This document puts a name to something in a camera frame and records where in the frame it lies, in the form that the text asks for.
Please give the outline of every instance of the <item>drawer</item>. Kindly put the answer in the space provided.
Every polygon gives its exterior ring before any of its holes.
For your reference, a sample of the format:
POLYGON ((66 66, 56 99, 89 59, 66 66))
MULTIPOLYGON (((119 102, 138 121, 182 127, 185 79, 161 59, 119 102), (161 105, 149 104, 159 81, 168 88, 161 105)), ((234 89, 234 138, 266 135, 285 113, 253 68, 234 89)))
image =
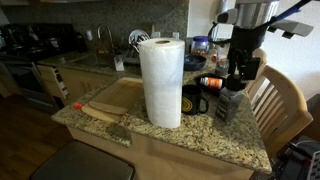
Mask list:
POLYGON ((63 82, 59 82, 57 78, 52 78, 44 75, 41 75, 41 77, 52 96, 66 99, 68 91, 63 82))
POLYGON ((37 65, 38 71, 40 72, 41 76, 47 76, 51 78, 56 78, 57 77, 57 69, 50 67, 50 66, 42 66, 42 65, 37 65))

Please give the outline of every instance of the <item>jar lid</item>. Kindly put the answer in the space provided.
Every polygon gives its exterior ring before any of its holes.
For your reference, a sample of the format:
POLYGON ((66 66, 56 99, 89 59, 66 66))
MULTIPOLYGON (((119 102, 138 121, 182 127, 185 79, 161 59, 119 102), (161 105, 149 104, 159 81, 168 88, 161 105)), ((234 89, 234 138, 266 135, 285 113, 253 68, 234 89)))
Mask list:
POLYGON ((199 41, 199 42, 208 42, 208 37, 207 36, 194 36, 193 40, 199 41))

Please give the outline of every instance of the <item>wooden cutting board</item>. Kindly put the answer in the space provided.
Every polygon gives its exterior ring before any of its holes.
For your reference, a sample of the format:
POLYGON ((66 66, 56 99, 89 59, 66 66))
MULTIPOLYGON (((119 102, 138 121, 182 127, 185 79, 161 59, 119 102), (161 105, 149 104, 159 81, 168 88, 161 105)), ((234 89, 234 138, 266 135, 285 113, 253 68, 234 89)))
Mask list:
POLYGON ((82 111, 95 118, 117 123, 143 96, 142 79, 121 78, 82 107, 82 111))

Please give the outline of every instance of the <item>orange object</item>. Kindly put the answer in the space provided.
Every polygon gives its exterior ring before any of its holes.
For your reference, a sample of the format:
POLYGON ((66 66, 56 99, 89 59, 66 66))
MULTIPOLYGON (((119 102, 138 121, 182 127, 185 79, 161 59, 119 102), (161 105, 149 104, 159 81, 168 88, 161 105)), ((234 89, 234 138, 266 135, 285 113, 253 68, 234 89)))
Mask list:
POLYGON ((75 109, 81 109, 82 108, 82 104, 81 103, 74 103, 73 107, 75 109))
POLYGON ((200 79, 200 84, 203 84, 213 89, 221 89, 222 79, 205 77, 200 79))

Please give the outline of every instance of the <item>spice jar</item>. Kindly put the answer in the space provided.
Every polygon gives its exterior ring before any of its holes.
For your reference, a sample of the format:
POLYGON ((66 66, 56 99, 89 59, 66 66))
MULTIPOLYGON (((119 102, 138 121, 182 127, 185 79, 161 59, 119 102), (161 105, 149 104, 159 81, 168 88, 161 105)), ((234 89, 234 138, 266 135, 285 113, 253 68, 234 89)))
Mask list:
POLYGON ((209 43, 207 36, 195 36, 192 39, 191 54, 206 57, 208 54, 209 43))

